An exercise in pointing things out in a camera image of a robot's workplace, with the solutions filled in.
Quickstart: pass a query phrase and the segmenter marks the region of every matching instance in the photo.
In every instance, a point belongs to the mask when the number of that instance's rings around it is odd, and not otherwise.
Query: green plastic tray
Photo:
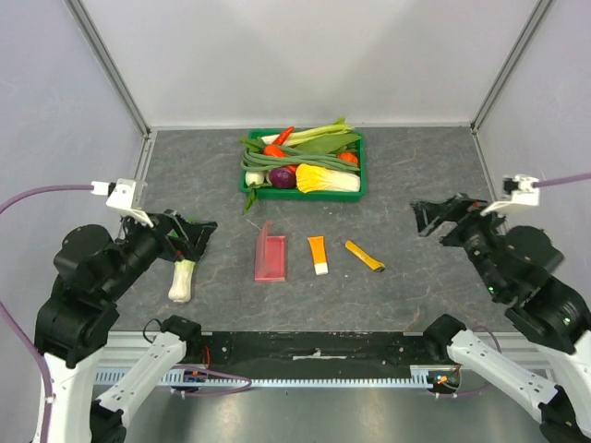
[[[282,129],[253,129],[248,136],[257,138],[281,133]],[[361,178],[361,187],[359,192],[335,192],[335,191],[316,191],[304,194],[297,189],[275,189],[272,187],[263,187],[257,190],[259,198],[273,200],[308,200],[308,201],[359,201],[366,194],[366,156],[364,152],[364,137],[360,132],[356,132],[361,138],[356,142],[359,153],[359,169]],[[246,172],[242,171],[242,180],[240,181],[240,190],[248,192],[246,183]]]

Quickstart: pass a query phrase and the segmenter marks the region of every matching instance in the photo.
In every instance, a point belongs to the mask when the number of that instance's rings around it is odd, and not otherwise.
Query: leek
[[[349,126],[344,122],[344,118],[339,118],[332,125],[314,127],[305,131],[292,132],[287,140],[283,143],[283,146],[299,145],[322,136],[348,134],[354,129],[354,127]],[[263,141],[263,143],[265,143],[265,145],[271,145],[278,136],[279,134],[273,134],[271,136],[261,137],[260,139]]]

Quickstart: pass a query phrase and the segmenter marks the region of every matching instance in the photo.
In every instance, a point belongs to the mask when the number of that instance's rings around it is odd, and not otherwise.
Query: yellow tube
[[[308,237],[310,249],[312,250],[312,260],[314,260],[314,271],[316,275],[329,273],[329,264],[326,260],[326,249],[324,249],[324,237]]]
[[[375,258],[369,256],[367,252],[365,252],[351,240],[347,240],[344,243],[344,247],[346,247],[349,251],[355,254],[357,258],[359,258],[366,265],[368,265],[371,268],[371,270],[375,270],[376,272],[382,272],[386,269],[386,265],[384,265],[381,261],[378,261]]]

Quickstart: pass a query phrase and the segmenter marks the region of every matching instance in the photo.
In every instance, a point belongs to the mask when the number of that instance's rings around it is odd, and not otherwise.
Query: green leaf
[[[353,152],[354,154],[357,154],[357,146],[355,146],[355,143],[349,143],[348,145],[341,146],[338,150],[334,151],[333,154],[339,155],[343,152]]]
[[[244,208],[242,209],[242,215],[247,215],[252,205],[259,199],[257,196],[257,189],[254,187],[250,188],[250,192],[248,192],[247,201],[244,204]]]
[[[266,146],[260,138],[240,138],[240,143],[247,147],[248,152],[261,152]]]
[[[270,187],[272,186],[271,183],[262,182],[260,185],[250,185],[248,189],[261,189],[262,187]]]
[[[306,141],[301,145],[297,145],[297,148],[309,154],[330,154],[349,143],[358,141],[360,138],[358,134],[333,134]]]

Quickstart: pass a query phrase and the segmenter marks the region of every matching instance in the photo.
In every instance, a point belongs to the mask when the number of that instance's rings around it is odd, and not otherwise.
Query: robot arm
[[[217,223],[193,223],[173,211],[151,214],[139,207],[141,186],[133,180],[94,183],[109,195],[107,206],[122,216],[125,238],[113,240],[99,225],[69,233],[55,256],[50,299],[40,309],[35,347],[47,363],[54,397],[42,395],[34,441],[41,441],[46,402],[52,417],[43,433],[60,443],[121,443],[126,428],[152,388],[189,351],[200,346],[200,325],[178,316],[161,332],[131,371],[92,402],[96,370],[108,332],[119,317],[117,300],[157,258],[199,261]]]
[[[501,215],[537,205],[538,190],[530,179],[506,180],[511,198],[502,204],[460,194],[443,203],[416,201],[412,206],[421,236],[443,222],[457,223],[440,242],[464,249],[492,301],[507,305],[505,316],[547,356],[558,385],[475,341],[454,318],[441,317],[426,334],[440,356],[473,369],[519,402],[541,423],[548,441],[589,442],[591,313],[577,291],[552,276],[563,255],[543,231],[531,226],[514,227],[505,235],[499,231]]]

